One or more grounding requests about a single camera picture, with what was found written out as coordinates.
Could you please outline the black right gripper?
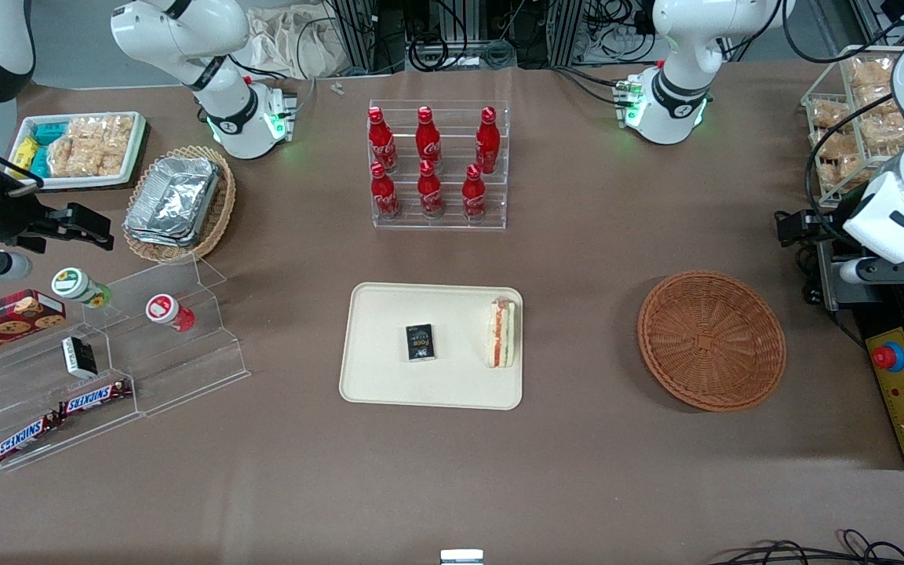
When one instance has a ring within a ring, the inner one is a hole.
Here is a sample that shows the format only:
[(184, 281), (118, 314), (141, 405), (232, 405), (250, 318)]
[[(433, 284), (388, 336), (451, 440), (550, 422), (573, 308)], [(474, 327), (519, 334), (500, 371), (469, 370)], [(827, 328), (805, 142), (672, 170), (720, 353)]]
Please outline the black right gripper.
[(32, 193), (10, 196), (18, 187), (10, 179), (0, 179), (0, 246), (44, 253), (46, 239), (55, 239), (85, 242), (104, 251), (114, 249), (111, 221), (104, 215), (74, 202), (54, 210)]

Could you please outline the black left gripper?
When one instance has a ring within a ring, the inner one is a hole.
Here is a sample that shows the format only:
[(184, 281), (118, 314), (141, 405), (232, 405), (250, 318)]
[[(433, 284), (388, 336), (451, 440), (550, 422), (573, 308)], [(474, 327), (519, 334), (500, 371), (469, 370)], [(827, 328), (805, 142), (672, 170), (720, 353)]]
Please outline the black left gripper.
[(774, 211), (776, 239), (781, 247), (796, 246), (811, 240), (813, 246), (828, 244), (831, 253), (861, 253), (863, 246), (844, 232), (842, 222), (836, 221), (832, 212), (813, 210), (811, 215), (809, 213), (807, 209), (793, 213)]

